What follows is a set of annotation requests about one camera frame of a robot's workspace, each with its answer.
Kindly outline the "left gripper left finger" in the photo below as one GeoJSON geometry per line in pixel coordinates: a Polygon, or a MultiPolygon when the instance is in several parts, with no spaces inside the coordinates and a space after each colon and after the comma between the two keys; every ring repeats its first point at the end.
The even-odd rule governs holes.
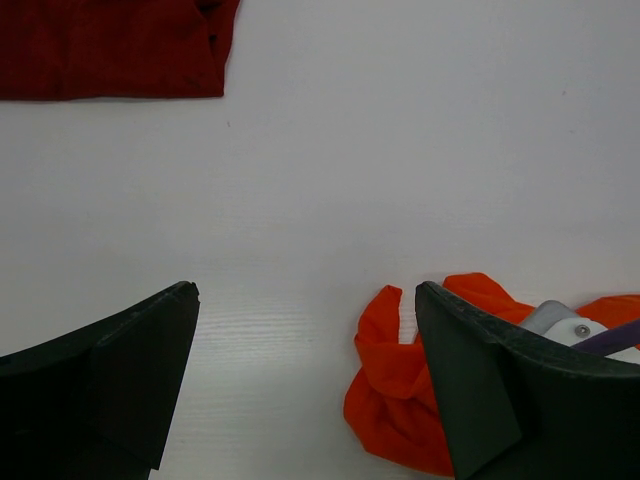
{"type": "Polygon", "coordinates": [[[176,283],[1,358],[4,479],[146,479],[159,469],[199,314],[176,283]]]}

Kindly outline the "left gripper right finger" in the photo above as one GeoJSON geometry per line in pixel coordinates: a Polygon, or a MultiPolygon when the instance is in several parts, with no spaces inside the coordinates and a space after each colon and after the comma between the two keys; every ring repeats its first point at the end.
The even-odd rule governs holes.
{"type": "Polygon", "coordinates": [[[635,479],[639,368],[506,322],[427,281],[415,313],[458,479],[635,479]]]}

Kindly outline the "orange t-shirt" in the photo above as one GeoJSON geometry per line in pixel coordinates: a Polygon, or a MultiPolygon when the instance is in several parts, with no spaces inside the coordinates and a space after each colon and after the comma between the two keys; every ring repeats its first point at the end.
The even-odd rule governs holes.
{"type": "MultiPolygon", "coordinates": [[[[512,324],[534,310],[484,273],[450,275],[443,286],[512,324]]],[[[399,343],[402,295],[398,287],[383,287],[359,319],[354,343],[361,368],[346,393],[344,418],[368,453],[427,474],[453,477],[421,337],[399,343]]],[[[577,313],[605,327],[618,327],[639,318],[639,293],[600,297],[577,313]]]]}

